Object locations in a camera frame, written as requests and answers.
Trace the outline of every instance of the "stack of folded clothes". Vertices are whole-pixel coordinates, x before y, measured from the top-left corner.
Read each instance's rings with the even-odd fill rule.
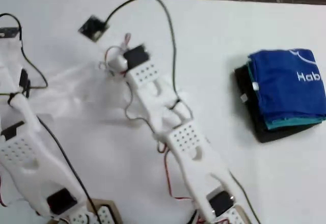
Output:
[[[325,90],[310,50],[262,50],[249,59],[235,70],[235,76],[260,142],[325,120]]]

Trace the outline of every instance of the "white tabletop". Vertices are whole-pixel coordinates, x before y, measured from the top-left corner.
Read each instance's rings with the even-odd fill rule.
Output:
[[[164,12],[154,0],[140,0],[111,19],[111,28],[97,44],[77,32],[90,15],[105,19],[123,1],[0,0],[0,12],[21,21],[25,51],[50,84],[47,91],[32,94],[31,104],[35,112],[53,116],[51,127],[90,195],[114,200],[125,223],[186,223],[192,204],[168,195],[163,156],[156,152],[149,129],[132,126],[124,117],[126,87],[96,69],[104,49],[131,32],[130,46],[145,43],[152,59],[171,72],[172,44]],[[258,143],[232,71],[260,49],[302,47],[314,52],[326,80],[326,6],[164,2],[178,48],[177,85],[213,147],[245,187],[261,222],[324,223],[326,123]],[[0,25],[8,22],[0,20]],[[29,71],[34,82],[41,82]],[[187,195],[171,155],[169,168],[174,194]],[[1,174],[1,190],[10,201],[8,174]],[[20,202],[9,211],[0,209],[0,216],[10,218],[9,223],[44,223]]]

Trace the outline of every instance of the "white logo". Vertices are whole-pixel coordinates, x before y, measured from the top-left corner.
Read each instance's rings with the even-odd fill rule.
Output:
[[[291,54],[293,54],[294,56],[298,56],[298,57],[299,57],[302,61],[304,61],[304,62],[307,62],[307,63],[309,63],[309,64],[316,65],[316,62],[311,61],[311,60],[308,60],[308,59],[305,59],[304,57],[302,57],[302,56],[299,54],[299,51],[295,52],[295,51],[293,51],[293,50],[289,50],[289,52],[290,52]]]
[[[321,77],[319,74],[315,74],[314,72],[311,72],[311,74],[304,75],[302,72],[299,74],[299,72],[296,72],[297,78],[299,81],[314,81],[314,80],[321,80]]]

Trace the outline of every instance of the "cable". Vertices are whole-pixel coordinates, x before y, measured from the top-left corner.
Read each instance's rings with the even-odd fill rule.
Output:
[[[146,120],[146,119],[143,118],[143,117],[131,118],[131,117],[128,115],[128,109],[129,109],[129,107],[131,106],[131,104],[132,104],[132,102],[133,102],[133,92],[132,92],[132,89],[131,89],[129,83],[127,83],[127,86],[128,86],[128,88],[129,88],[129,90],[130,90],[130,102],[129,102],[128,105],[125,107],[125,109],[124,109],[124,114],[126,115],[126,117],[128,118],[128,120],[130,120],[130,121],[136,121],[136,120],[142,120],[142,121],[144,121],[144,122],[148,125],[148,127],[151,129],[152,133],[155,134],[155,131],[154,131],[154,129],[152,128],[152,126],[149,124],[148,120]]]
[[[256,214],[256,212],[255,212],[255,210],[253,208],[253,206],[251,205],[251,202],[250,202],[250,200],[248,198],[248,195],[247,195],[245,189],[243,188],[243,186],[240,184],[240,182],[235,178],[235,176],[230,171],[229,171],[229,173],[230,173],[231,177],[233,178],[233,180],[236,182],[236,184],[241,188],[241,191],[243,192],[244,197],[246,197],[246,200],[248,202],[248,205],[249,205],[251,211],[253,212],[253,214],[254,214],[254,216],[256,218],[256,221],[258,222],[258,224],[261,224],[261,222],[260,222],[260,220],[259,220],[259,218],[258,218],[258,216],[257,216],[257,214]]]
[[[37,117],[37,118],[39,119],[39,121],[40,121],[40,123],[42,124],[42,126],[43,126],[43,127],[47,130],[47,132],[51,135],[51,137],[53,138],[53,140],[57,143],[57,145],[58,145],[58,147],[59,147],[59,149],[60,149],[60,151],[61,151],[63,157],[65,158],[65,160],[66,160],[67,164],[69,165],[69,167],[70,167],[72,173],[75,175],[75,177],[76,177],[77,181],[79,182],[81,188],[83,189],[83,191],[84,191],[84,193],[85,193],[85,195],[86,195],[88,201],[90,202],[90,204],[91,204],[91,206],[92,206],[92,209],[93,209],[93,211],[94,211],[94,213],[95,213],[95,215],[96,215],[98,221],[101,221],[101,218],[99,217],[99,215],[98,215],[98,213],[97,213],[97,210],[96,210],[96,208],[95,208],[95,205],[94,205],[94,203],[93,203],[93,201],[92,201],[90,195],[88,194],[88,192],[87,192],[87,190],[86,190],[86,188],[85,188],[85,186],[84,186],[82,180],[80,179],[79,175],[77,174],[77,172],[76,172],[75,169],[73,168],[73,166],[72,166],[70,160],[68,159],[68,156],[66,155],[64,149],[62,148],[62,146],[61,146],[59,140],[56,138],[56,136],[53,134],[53,132],[50,130],[50,128],[48,128],[48,126],[47,126],[47,125],[46,125],[46,124],[45,124],[45,123],[44,123],[44,122],[43,122],[39,117]]]
[[[66,224],[70,224],[70,222],[65,218],[60,218],[60,220],[63,221],[64,223],[66,223]]]
[[[0,14],[0,18],[3,17],[3,16],[10,16],[12,17],[13,19],[16,20],[17,24],[18,24],[18,29],[19,29],[19,40],[20,40],[20,43],[21,43],[21,53],[24,57],[24,59],[26,60],[27,63],[29,63],[39,74],[40,76],[42,77],[42,79],[44,80],[45,82],[45,86],[36,86],[36,87],[30,87],[30,89],[46,89],[48,87],[48,82],[45,78],[45,76],[43,75],[43,73],[29,60],[29,58],[26,56],[25,54],[25,51],[24,51],[24,45],[23,45],[23,41],[22,41],[22,27],[21,27],[21,24],[20,24],[20,21],[18,20],[18,18],[12,14],[9,14],[9,13],[3,13],[3,14]]]
[[[187,224],[193,224],[196,214],[197,214],[197,210],[194,211],[193,215],[190,217],[190,220],[187,222]]]
[[[3,202],[3,200],[2,200],[2,196],[1,196],[1,176],[0,176],[0,205],[2,206],[2,207],[8,207],[7,205],[5,205],[5,203]]]
[[[168,190],[169,190],[169,195],[173,198],[175,198],[176,200],[191,200],[191,198],[189,197],[174,197],[172,195],[172,188],[171,188],[171,182],[170,182],[170,174],[169,174],[169,168],[168,168],[168,153],[169,153],[170,149],[168,149],[164,155],[164,167],[165,167],[165,173],[167,176],[167,181],[168,181]]]
[[[123,8],[124,6],[134,2],[136,0],[128,0],[124,3],[122,3],[121,5],[119,5],[118,7],[116,7],[112,12],[111,14],[107,17],[107,19],[105,20],[104,22],[104,26],[107,25],[107,23],[109,22],[109,20],[112,18],[112,16],[121,8]],[[184,102],[181,100],[178,92],[177,92],[177,89],[176,89],[176,57],[177,57],[177,45],[176,45],[176,41],[175,41],[175,35],[174,35],[174,30],[173,30],[173,25],[172,25],[172,20],[171,20],[171,16],[170,16],[170,13],[167,9],[167,7],[165,6],[165,4],[162,2],[162,0],[156,0],[163,8],[166,16],[167,16],[167,19],[168,19],[168,23],[169,23],[169,27],[170,27],[170,33],[171,33],[171,41],[172,41],[172,48],[173,48],[173,55],[172,55],[172,86],[173,86],[173,91],[175,93],[175,95],[177,96],[177,100],[176,102],[174,103],[174,105],[170,108],[170,109],[173,109],[179,102],[182,102],[186,107],[187,109],[189,110],[189,113],[191,115],[191,118],[193,119],[194,116],[193,116],[193,112],[192,110],[190,109],[190,107]]]
[[[164,144],[164,147],[163,147],[163,149],[161,150],[161,149],[159,148],[159,144],[160,144],[160,142],[157,141],[157,151],[158,151],[158,153],[163,154],[163,153],[165,152],[165,150],[168,148],[168,145],[167,145],[167,144]]]

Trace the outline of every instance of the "blue fabric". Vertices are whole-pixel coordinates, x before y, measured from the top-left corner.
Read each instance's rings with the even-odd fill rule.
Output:
[[[308,118],[307,124],[314,118],[325,119],[324,86],[310,50],[263,50],[249,58],[249,73],[259,85],[256,94],[266,124],[273,127],[292,121],[302,124],[302,118]]]

